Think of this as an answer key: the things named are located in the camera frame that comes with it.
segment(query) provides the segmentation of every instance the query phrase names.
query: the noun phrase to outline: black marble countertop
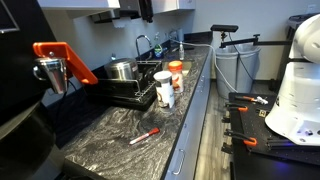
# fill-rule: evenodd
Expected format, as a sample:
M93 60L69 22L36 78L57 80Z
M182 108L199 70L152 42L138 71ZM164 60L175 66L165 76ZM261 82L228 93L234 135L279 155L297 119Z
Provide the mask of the black marble countertop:
M210 44L211 40L202 38L197 42L190 42ZM59 132L57 140L60 139L57 141L58 147L67 159L106 179L160 179L170 163L181 131L180 126L187 114L209 50L209 47L195 47L185 51L185 60L192 60L192 67L184 77L184 92L175 94L175 111L172 113L161 112L157 100L147 111L95 104L81 105L79 97L71 101L73 105L64 102L61 107L69 106L77 111L72 115L74 117L69 117L73 119L69 122L69 130L61 128L61 125L59 128L59 123L56 123ZM129 145L129 141L155 127L160 129L160 133ZM66 131L71 131L70 128L76 131L72 134L75 137L67 135Z

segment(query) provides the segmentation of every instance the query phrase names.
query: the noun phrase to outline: cabinet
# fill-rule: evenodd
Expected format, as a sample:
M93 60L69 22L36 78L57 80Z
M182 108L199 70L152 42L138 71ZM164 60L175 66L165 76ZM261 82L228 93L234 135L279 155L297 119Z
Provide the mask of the cabinet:
M188 114L166 173L166 180L186 180L193 179L194 177L210 91L211 59L212 50L208 53L205 65L203 66Z
M196 0L152 0L153 13L175 10L192 10L196 8Z
M66 10L70 18L120 8L119 0L38 0L42 10Z

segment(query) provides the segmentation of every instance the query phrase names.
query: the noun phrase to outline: white wall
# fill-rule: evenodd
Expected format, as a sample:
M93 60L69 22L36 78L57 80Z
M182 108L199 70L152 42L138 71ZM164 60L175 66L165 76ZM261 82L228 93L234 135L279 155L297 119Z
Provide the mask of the white wall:
M91 70L108 63L112 53L116 53L117 58L137 57L135 40L141 34L153 42L155 33L160 32L164 42L165 33L178 28L175 16L163 14L155 15L151 24L134 19L124 28L115 28L112 23L94 24L89 17L70 19L65 11L44 13L57 41L67 42ZM144 39L139 40L139 47L141 54L149 50ZM71 80L77 88L81 86L75 78ZM48 90L42 102L49 105L61 97Z
M309 4L315 4L315 10L319 11L319 0L197 0L196 11L180 17L179 22L188 33L209 31L213 24L227 24L239 26L236 33L231 33L233 40L251 38L253 34L261 34L259 41L285 40L287 19L304 14ZM217 48L221 42L220 33L213 35ZM261 48L255 79L276 78L283 46Z

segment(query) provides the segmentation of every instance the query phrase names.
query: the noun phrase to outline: stainless steel pot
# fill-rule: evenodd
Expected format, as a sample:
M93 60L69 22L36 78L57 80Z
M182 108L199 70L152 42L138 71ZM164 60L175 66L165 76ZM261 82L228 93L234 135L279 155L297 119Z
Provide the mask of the stainless steel pot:
M105 70L110 79L138 80L139 71L135 59L123 58L111 61L105 65Z

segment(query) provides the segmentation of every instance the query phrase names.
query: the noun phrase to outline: gray trash can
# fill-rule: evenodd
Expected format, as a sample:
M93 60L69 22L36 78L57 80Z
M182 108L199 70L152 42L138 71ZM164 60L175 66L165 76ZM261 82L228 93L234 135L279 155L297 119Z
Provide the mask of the gray trash can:
M239 44L236 45L236 48L240 52L240 58L244 66L246 67L250 76L253 78L253 75L257 69L256 62L258 61L261 48L251 44ZM239 93L250 93L252 79L244 69L240 60L237 60L237 57L238 52L234 46L227 46L226 48L218 48L216 50L217 66L229 84ZM222 75L217 69L216 78L219 95L228 99L228 94L233 92L233 90L226 84L222 78Z

